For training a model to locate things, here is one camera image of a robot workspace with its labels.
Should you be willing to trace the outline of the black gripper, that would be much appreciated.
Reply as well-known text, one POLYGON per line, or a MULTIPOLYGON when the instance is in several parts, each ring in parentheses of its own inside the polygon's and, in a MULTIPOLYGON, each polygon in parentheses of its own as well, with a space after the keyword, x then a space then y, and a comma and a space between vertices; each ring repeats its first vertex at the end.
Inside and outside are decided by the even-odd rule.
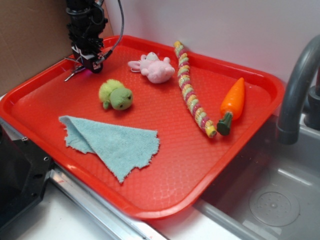
POLYGON ((97 61, 103 57, 104 44, 100 34, 108 22, 102 3, 101 0, 66 2, 66 13, 70 17, 67 29, 74 61, 95 74, 103 69, 103 64, 97 61))

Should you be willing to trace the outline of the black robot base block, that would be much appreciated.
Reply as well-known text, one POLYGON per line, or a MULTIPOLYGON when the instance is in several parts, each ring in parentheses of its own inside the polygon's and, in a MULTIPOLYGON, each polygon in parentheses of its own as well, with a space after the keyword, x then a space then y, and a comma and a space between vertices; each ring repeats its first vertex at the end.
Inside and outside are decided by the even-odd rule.
POLYGON ((0 128, 0 229, 4 230, 44 197, 53 166, 31 140, 12 140, 0 128))

